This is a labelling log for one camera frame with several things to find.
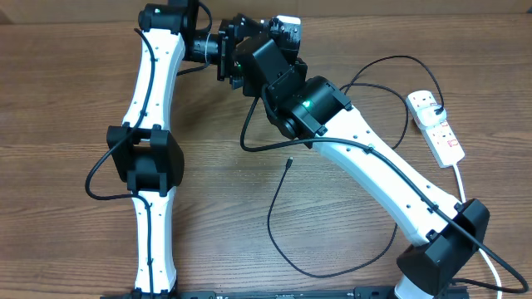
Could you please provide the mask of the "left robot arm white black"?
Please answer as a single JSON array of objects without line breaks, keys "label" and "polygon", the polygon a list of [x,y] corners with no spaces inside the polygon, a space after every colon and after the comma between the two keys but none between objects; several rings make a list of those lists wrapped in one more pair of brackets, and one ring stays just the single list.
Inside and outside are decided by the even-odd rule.
[{"label": "left robot arm white black", "polygon": [[171,105],[182,61],[216,65],[219,78],[238,73],[229,55],[237,43],[269,27],[242,14],[216,34],[196,26],[199,1],[148,4],[138,24],[143,53],[130,107],[106,142],[136,212],[138,270],[129,298],[175,298],[172,208],[184,175],[184,154],[171,134]]}]

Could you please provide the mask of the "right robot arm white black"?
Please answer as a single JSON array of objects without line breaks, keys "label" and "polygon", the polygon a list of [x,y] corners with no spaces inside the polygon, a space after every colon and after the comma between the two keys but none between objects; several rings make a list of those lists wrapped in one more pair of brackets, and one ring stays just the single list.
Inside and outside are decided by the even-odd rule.
[{"label": "right robot arm white black", "polygon": [[436,187],[381,140],[342,88],[307,77],[298,24],[242,24],[237,38],[232,57],[244,94],[264,104],[286,145],[306,145],[348,172],[409,241],[397,258],[402,277],[390,297],[444,296],[481,248],[487,207]]}]

